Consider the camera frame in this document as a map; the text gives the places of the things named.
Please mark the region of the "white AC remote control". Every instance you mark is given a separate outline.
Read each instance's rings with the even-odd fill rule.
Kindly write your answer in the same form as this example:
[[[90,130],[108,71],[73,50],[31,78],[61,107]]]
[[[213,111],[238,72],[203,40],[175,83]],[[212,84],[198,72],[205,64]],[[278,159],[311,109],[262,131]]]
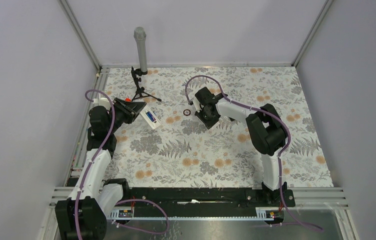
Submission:
[[[159,119],[154,114],[154,112],[149,108],[148,105],[145,105],[145,107],[141,110],[140,115],[144,118],[144,120],[153,130],[158,128],[161,125]]]

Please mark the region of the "light blue battery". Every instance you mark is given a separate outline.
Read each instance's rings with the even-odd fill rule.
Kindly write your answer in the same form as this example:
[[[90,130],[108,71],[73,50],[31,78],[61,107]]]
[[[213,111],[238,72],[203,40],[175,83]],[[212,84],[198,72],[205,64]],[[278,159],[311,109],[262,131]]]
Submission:
[[[153,122],[153,123],[155,123],[157,120],[156,120],[156,118],[155,118],[155,116],[154,116],[154,114],[153,113],[151,113],[150,111],[148,111],[148,112],[146,112],[146,116],[149,118],[149,120],[151,121],[151,122]]]

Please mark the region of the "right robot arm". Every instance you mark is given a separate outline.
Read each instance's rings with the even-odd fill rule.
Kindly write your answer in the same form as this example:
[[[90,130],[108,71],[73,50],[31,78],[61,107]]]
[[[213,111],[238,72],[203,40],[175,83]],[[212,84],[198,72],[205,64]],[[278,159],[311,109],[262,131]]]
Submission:
[[[263,164],[263,201],[269,206],[275,206],[282,200],[279,189],[280,168],[275,153],[285,147],[288,138],[287,130],[279,121],[280,116],[271,104],[261,108],[253,108],[241,103],[227,100],[227,95],[214,95],[204,87],[188,102],[196,109],[195,115],[205,124],[207,129],[218,123],[220,117],[228,117],[231,121],[245,124],[255,149],[261,153]]]

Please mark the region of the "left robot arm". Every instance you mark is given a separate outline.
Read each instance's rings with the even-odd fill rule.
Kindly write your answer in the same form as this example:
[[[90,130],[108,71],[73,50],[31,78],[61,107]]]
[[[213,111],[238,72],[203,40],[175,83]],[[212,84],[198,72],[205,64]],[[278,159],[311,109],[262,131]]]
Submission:
[[[93,102],[88,113],[90,127],[82,173],[67,199],[58,201],[55,207],[63,240],[102,240],[106,218],[115,204],[126,205],[131,198],[130,191],[114,180],[108,180],[104,190],[100,188],[117,145],[115,131],[131,124],[147,104],[119,98],[96,98]]]

